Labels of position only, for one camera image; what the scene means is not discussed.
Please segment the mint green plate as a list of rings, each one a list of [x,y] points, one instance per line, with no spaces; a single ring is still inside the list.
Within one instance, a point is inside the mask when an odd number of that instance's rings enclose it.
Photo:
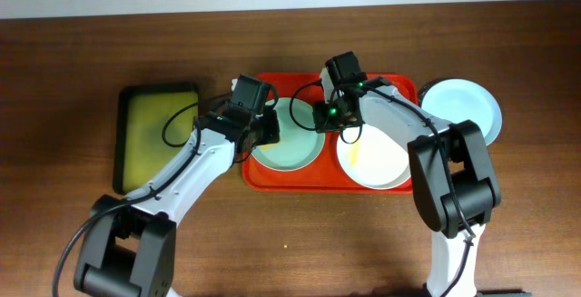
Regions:
[[[280,128],[280,145],[268,151],[256,147],[252,157],[261,165],[280,172],[296,171],[316,160],[325,145],[325,134],[308,131],[296,125],[294,118],[305,127],[313,127],[313,108],[310,104],[290,97],[281,97],[276,104]]]

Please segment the white plate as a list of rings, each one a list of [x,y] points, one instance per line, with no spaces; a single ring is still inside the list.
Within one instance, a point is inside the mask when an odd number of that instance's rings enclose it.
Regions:
[[[336,153],[343,172],[373,190],[394,189],[411,177],[408,153],[368,124],[340,133]]]

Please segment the light blue plate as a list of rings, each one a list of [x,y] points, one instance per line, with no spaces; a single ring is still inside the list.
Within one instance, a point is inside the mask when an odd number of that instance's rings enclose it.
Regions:
[[[486,145],[491,145],[502,128],[502,113],[496,98],[483,86],[460,78],[434,80],[418,92],[420,107],[452,123],[470,120],[478,125]]]

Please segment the green yellow sponge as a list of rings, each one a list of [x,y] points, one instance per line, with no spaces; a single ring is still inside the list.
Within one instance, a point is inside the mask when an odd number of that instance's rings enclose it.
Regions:
[[[271,144],[262,144],[262,145],[259,145],[259,146],[258,146],[258,148],[259,148],[260,150],[262,150],[262,151],[268,151],[268,150],[270,150],[270,149],[272,149],[272,148],[275,148],[275,147],[277,147],[278,145],[280,145],[280,142],[281,142],[281,141],[278,141],[278,142],[276,142],[276,143],[271,143]]]

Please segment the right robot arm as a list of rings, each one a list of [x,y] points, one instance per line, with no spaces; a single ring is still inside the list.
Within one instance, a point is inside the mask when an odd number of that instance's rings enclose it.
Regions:
[[[478,243],[501,202],[478,125],[454,124],[422,110],[387,78],[369,78],[353,52],[331,57],[319,84],[324,99],[313,112],[316,132],[368,124],[407,151],[414,203],[432,231],[428,295],[477,295]]]

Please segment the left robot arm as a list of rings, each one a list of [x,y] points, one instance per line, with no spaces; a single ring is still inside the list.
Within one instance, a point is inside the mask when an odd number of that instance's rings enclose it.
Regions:
[[[222,112],[194,118],[179,152],[141,187],[97,200],[75,234],[74,288],[90,296],[174,296],[177,229],[206,188],[252,150],[279,141],[272,84],[241,75]]]

